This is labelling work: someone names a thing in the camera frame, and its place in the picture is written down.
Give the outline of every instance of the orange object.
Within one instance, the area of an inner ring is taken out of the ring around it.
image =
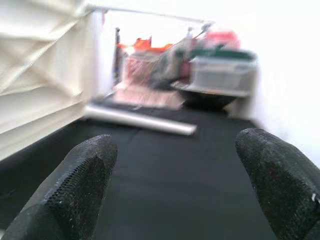
[[[165,52],[166,50],[168,50],[169,48],[171,48],[173,44],[171,43],[168,43],[166,44],[165,46],[163,47],[151,47],[151,38],[150,39],[141,39],[141,38],[138,38],[134,45],[133,45],[133,48],[134,50],[136,51],[143,51],[143,52],[154,52],[154,53],[163,53]],[[120,49],[126,49],[127,45],[125,44],[122,44],[122,43],[119,43],[117,45],[118,48]]]

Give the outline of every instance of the plastic storage bin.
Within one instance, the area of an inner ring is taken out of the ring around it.
[[[191,64],[191,88],[225,96],[250,95],[257,68],[254,60],[195,57]]]

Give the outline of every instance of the red container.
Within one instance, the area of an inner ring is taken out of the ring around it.
[[[240,48],[240,40],[233,31],[209,31],[206,33],[204,39],[206,47],[225,44],[226,47],[231,49]]]

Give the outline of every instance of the black floor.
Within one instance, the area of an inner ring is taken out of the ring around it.
[[[96,240],[275,240],[235,151],[249,121],[222,113],[143,108],[198,125],[179,136],[77,121],[0,162],[0,229],[76,144],[111,134],[118,158]]]

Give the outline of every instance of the metal rod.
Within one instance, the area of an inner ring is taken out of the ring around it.
[[[153,15],[153,16],[159,16],[159,17],[173,18],[173,19],[178,19],[178,20],[182,20],[182,21],[189,21],[189,22],[194,22],[194,23],[199,23],[199,24],[204,24],[206,22],[214,23],[214,21],[212,21],[212,20],[208,21],[208,20],[193,18],[193,17],[185,17],[185,16],[157,13],[157,12],[125,9],[125,8],[113,7],[113,6],[103,5],[103,4],[101,4],[101,5],[89,4],[88,9],[101,9],[106,12],[107,11],[117,11],[117,12],[128,12],[128,13],[135,13],[135,14],[146,14],[146,15]]]
[[[92,104],[85,107],[84,117],[180,135],[192,135],[197,129],[193,124]]]
[[[0,229],[0,239],[5,235],[6,231],[3,229]]]

